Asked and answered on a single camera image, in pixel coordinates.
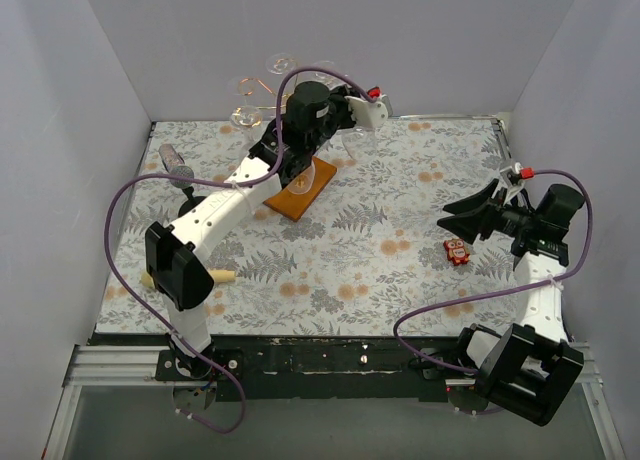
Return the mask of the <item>round clear wine glass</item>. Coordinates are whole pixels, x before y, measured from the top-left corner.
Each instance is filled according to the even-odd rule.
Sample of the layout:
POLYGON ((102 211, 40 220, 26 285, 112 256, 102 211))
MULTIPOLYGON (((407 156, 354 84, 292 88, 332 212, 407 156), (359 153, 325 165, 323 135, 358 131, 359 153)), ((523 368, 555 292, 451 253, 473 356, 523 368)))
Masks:
POLYGON ((230 93, 238 99, 238 105, 230 114, 230 121, 239 128, 252 129, 262 123, 261 110, 251 104, 256 85, 253 77, 235 77, 229 82, 230 93))

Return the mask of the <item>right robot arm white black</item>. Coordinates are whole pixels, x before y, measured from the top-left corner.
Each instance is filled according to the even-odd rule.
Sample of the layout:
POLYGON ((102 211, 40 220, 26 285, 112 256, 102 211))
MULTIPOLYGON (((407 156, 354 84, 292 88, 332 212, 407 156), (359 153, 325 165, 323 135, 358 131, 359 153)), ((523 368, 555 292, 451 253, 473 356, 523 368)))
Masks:
POLYGON ((571 347, 562 319, 562 284, 569 251, 564 241, 584 196, 553 184, 534 209, 517 206, 514 191, 492 180, 480 192, 444 206, 439 227, 452 233, 443 246, 456 266, 468 262, 468 245, 494 232, 513 242, 520 306, 514 323, 499 334, 473 324, 459 336, 454 369, 475 377, 479 396, 538 426, 547 425, 584 366, 571 347))

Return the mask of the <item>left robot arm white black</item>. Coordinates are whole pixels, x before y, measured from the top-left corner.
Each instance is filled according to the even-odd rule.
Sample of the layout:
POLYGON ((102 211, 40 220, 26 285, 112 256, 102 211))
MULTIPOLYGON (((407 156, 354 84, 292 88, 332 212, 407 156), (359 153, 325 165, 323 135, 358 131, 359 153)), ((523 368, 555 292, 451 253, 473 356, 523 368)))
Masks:
POLYGON ((231 188, 212 192, 168 226, 145 233, 146 270, 164 295, 170 336, 181 374, 205 378, 213 366, 204 302, 215 281, 204 266, 221 240, 251 211, 302 179, 316 152, 337 131, 355 126, 349 100, 358 92, 316 81, 297 85, 280 122, 271 121, 228 177, 231 188))

